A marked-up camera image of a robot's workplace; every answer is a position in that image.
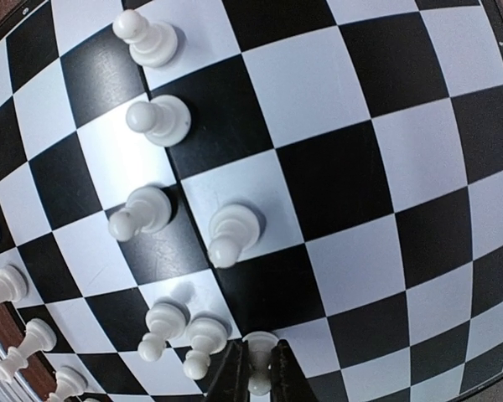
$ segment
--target chess pawn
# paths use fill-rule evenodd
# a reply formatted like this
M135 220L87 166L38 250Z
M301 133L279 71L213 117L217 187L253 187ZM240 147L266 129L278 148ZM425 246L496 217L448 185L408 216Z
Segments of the chess pawn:
M6 265L0 269L0 303L18 302L27 294L28 284L16 268Z
M32 354L54 348L56 334L49 325L39 318L34 318L26 324L26 336L18 348L8 348L8 356L0 362L0 381L11 383L13 376L20 369L28 367L28 357Z
M149 332L143 335L137 351L146 362L159 360L166 342L183 335L188 324L183 312L168 303L155 304L146 314L145 322Z
M221 352L226 347L229 333L221 322L202 317L190 323L186 334L192 350L186 353L183 363L184 375L189 379L202 379L207 375L210 355Z
M132 59L145 67L168 63L177 51L177 34L168 23L153 23L134 10L125 10L112 25L114 34L129 44Z
M49 394L47 402L64 402L67 398L85 393L87 381L74 369L62 367L56 371L56 391Z
M242 341L248 342L250 352L251 375L248 391L252 395L266 395L272 388L268 366L272 358L272 349L279 339L269 332L256 331L247 334Z
M151 102L139 101L127 110L127 125L160 147L171 147L186 137L192 117L187 105L172 95L161 95Z
M236 263L242 251L258 241L261 226L249 208L232 204L219 209L212 216L209 232L210 262L216 268L229 268Z
M128 241L140 232L158 232L170 218L168 196L159 188L142 187L134 190L125 207L110 217L108 230L116 240Z

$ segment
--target white chess piece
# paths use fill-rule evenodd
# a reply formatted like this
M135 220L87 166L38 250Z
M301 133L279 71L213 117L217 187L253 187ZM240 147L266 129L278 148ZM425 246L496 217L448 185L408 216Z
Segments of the white chess piece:
M125 207L110 217L108 230L117 240L127 241L140 232L158 232L170 218L168 196L160 188L142 187L134 190Z
M132 59L145 67L168 63L177 51L177 34L168 23L149 23L134 10L125 10L112 25L114 34L129 44Z
M67 398L80 396L87 388L86 379L69 367L56 371L56 391L49 394L47 402L64 402Z
M221 352L227 344L229 334L219 321L213 318L196 318L186 330L192 350L186 353L183 364L184 375L189 379L202 379L210 366L210 355Z
M209 223L210 262L216 268L229 268L241 256L242 251L252 247L261 235L257 216L239 204L219 209Z
M18 302L28 294L28 284L22 274L13 266L0 269L0 303Z
M139 101L127 110L127 125L160 147L171 147L186 137L192 117L188 106L172 95L157 96L151 102Z
M29 321L23 341L18 348L10 346L8 356L0 362L0 381L11 383L18 370L28 367L28 357L39 351L52 350L56 342L56 334L45 321L39 318Z
M176 306L157 303L145 316L149 332L143 335L137 347L140 357L146 362L159 360L166 348L166 341L183 335L186 317Z
M266 395L272 388L268 366L272 358L272 349L279 339L269 332L256 331L247 334L242 341L248 342L250 352L251 375L248 390L252 395Z

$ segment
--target white pawn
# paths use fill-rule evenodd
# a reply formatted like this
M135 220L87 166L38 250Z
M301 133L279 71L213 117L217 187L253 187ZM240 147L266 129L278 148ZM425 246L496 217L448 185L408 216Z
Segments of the white pawn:
M250 353L251 375L248 391L252 395L266 395L272 388L268 366L272 359L272 349L276 347L279 339L269 332L256 331L247 334L242 341L248 342Z
M127 125L160 147L171 147L186 137L192 117L188 106L172 95L161 95L151 102L139 101L127 110Z
M39 351L48 352L56 346L56 334L39 318L26 324L26 336L18 348L10 346L8 356L0 362L0 381L11 383L20 369L28 367L28 358Z
M186 334L192 350L186 353L184 375L189 379L202 379L207 375L210 355L221 352L226 347L229 334L224 324L207 317L193 320Z
M168 303L155 304L146 314L145 322L150 332L143 335L137 351L146 362L159 360L166 341L183 335L188 324L183 312Z
M117 240L128 241L140 232L158 232L170 218L168 196L160 188L142 187L134 190L125 207L110 217L108 230Z
M231 204L219 209L209 223L210 262L216 268L229 268L252 247L261 235L259 219L251 209Z
M125 10L112 25L114 34L130 45L132 59L145 67L168 63L177 51L177 34L168 23L153 23L134 10Z
M0 269L0 303L18 302L27 294L28 284L16 268L6 265Z
M56 371L56 391L49 394L47 402L64 402L67 398L85 393L87 381L74 369L62 367Z

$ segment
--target checkered pattern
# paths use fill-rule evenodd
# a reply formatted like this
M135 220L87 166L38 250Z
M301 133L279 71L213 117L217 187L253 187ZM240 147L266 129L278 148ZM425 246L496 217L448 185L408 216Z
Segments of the checkered pattern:
M29 279L20 317L58 334L49 369L85 375L83 399L201 400L221 353L194 382L186 338L135 352L169 297L231 338L287 339L321 401L449 401L503 376L499 21L471 0L124 3L43 2L0 41L0 267ZM169 65L132 62L123 7L177 29ZM162 94L194 121L168 150L124 121ZM107 217L146 184L174 217L118 244ZM266 226L216 271L208 223L230 202Z

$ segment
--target chessboard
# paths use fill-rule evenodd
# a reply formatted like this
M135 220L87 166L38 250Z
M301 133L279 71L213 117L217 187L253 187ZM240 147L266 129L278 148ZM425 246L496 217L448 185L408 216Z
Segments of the chessboard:
M169 64L132 61L111 29L124 8L175 27ZM162 148L125 114L166 94L193 123ZM174 216L118 243L108 217L145 185ZM232 202L264 231L217 270L208 225ZM500 10L26 2L0 28L0 231L0 267L29 280L19 323L54 329L41 358L86 377L81 399L202 400L223 353L200 381L183 374L186 338L138 356L164 298L223 318L231 339L287 339L321 402L464 399L503 379Z

